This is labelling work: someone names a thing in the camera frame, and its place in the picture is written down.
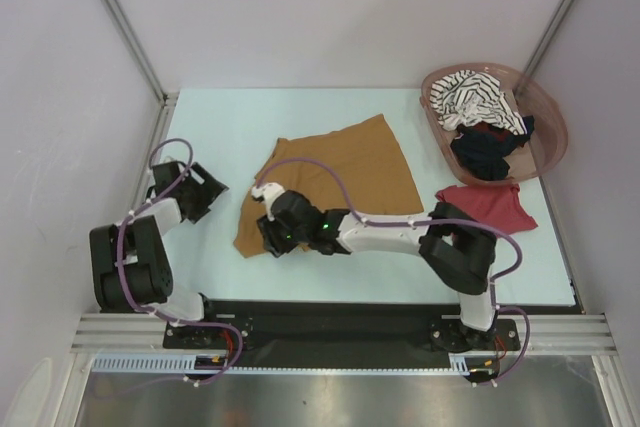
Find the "mustard yellow tank top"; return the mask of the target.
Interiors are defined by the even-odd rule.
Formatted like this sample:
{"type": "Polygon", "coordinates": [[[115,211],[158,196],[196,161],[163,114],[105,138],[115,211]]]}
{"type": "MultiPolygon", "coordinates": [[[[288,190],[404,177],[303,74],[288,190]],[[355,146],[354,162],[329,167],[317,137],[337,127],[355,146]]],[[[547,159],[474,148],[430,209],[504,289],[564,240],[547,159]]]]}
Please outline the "mustard yellow tank top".
{"type": "Polygon", "coordinates": [[[402,149],[381,114],[323,135],[278,139],[255,183],[278,183],[305,196],[319,211],[312,217],[315,231],[323,229],[325,211],[349,208],[340,184],[359,212],[424,211],[402,149]]]}

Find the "red tank top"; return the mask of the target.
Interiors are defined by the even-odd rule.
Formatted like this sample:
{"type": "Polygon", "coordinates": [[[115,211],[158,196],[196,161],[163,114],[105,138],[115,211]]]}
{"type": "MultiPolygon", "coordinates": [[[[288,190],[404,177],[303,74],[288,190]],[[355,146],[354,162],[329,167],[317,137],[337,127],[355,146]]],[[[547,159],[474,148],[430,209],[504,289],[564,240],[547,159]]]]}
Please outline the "red tank top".
{"type": "Polygon", "coordinates": [[[454,205],[472,219],[506,234],[532,231],[537,222],[522,207],[517,184],[498,187],[450,186],[438,191],[440,202],[454,205]]]}

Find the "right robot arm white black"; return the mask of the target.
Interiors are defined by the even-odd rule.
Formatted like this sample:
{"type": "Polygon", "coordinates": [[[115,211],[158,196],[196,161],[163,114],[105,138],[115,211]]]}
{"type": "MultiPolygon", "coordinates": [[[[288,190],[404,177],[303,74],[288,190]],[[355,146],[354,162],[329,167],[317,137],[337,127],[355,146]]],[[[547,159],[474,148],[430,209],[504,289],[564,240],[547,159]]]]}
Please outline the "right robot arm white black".
{"type": "Polygon", "coordinates": [[[498,231],[445,202],[429,213],[373,215],[350,209],[320,210],[278,183],[251,189],[265,214],[257,221],[264,249],[274,257],[307,247],[325,256],[389,252],[421,258],[458,294],[460,320],[453,352],[484,348],[497,336],[489,277],[498,231]]]}

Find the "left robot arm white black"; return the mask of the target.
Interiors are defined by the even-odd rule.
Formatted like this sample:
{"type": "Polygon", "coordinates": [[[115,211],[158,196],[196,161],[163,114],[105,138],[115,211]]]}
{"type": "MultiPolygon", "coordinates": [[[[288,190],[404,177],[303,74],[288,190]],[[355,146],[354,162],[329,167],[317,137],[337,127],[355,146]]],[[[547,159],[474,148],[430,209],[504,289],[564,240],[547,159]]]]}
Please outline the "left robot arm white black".
{"type": "Polygon", "coordinates": [[[205,312],[204,295],[174,281],[163,237],[202,220],[228,187],[199,163],[165,161],[151,172],[143,212],[89,233],[94,295],[103,313],[157,316],[186,326],[187,336],[207,347],[219,339],[221,323],[205,312]]]}

